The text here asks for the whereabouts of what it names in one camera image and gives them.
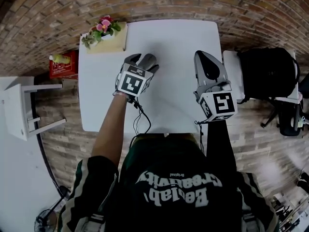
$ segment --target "bare forearm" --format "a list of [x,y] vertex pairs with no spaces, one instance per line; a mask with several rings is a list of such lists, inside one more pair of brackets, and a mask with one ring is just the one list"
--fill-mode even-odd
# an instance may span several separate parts
[[104,118],[91,156],[104,156],[119,164],[124,139],[126,97],[116,95]]

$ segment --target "yellow notepad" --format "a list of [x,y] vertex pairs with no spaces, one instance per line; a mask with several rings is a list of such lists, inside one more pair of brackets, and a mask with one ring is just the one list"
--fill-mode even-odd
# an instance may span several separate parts
[[126,35],[127,35],[127,24],[126,22],[119,22],[121,27],[120,32],[114,30],[115,37],[109,40],[103,40],[96,46],[91,46],[87,49],[87,53],[102,53],[102,52],[123,52],[126,49]]

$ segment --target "fan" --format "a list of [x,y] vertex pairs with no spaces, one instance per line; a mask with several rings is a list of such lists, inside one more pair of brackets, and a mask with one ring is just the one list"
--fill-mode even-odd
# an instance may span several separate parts
[[34,231],[35,232],[54,232],[57,227],[57,214],[54,209],[60,204],[64,198],[68,198],[70,191],[64,186],[60,186],[61,198],[52,205],[52,208],[43,210],[35,219]]

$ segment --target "pink flower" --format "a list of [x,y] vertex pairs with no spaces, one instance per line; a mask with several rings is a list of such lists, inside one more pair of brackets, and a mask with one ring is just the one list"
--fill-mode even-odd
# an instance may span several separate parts
[[104,21],[104,20],[108,20],[109,22],[112,22],[112,21],[113,21],[113,19],[111,18],[110,15],[106,15],[106,16],[100,18],[100,21]]
[[109,20],[103,20],[102,22],[102,28],[103,28],[103,32],[106,33],[106,30],[108,29],[108,26],[111,24]]
[[97,26],[96,26],[96,28],[97,28],[98,31],[103,30],[103,26],[102,26],[101,23],[98,23]]

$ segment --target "floor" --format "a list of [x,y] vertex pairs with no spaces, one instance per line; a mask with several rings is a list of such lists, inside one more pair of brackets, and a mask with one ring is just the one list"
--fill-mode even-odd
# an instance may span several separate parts
[[[70,187],[76,165],[89,157],[97,133],[83,131],[77,80],[54,79],[45,83],[63,83],[62,89],[38,92],[36,109],[40,126],[67,119],[64,125],[42,133],[42,141],[57,181]],[[295,181],[302,169],[309,171],[308,130],[297,137],[284,137],[279,134],[276,121],[261,128],[261,121],[265,122],[272,110],[266,102],[250,100],[238,109],[238,114],[227,121],[238,170],[255,173],[264,196],[283,192],[298,203],[306,197],[303,190],[295,187]],[[133,134],[125,135],[119,168],[132,137]]]

